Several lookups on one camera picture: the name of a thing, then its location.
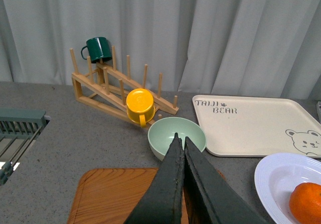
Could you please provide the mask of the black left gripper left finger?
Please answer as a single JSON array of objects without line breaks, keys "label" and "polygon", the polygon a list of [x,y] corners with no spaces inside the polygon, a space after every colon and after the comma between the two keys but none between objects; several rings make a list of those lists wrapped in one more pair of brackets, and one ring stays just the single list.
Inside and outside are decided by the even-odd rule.
[{"label": "black left gripper left finger", "polygon": [[125,223],[181,223],[185,153],[182,139],[174,139],[150,187]]}]

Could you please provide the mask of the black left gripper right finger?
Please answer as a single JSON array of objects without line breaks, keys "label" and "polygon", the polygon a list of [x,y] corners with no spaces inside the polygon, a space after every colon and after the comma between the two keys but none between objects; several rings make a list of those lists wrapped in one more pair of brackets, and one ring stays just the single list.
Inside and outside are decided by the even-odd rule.
[{"label": "black left gripper right finger", "polygon": [[185,137],[184,195],[189,223],[267,223]]}]

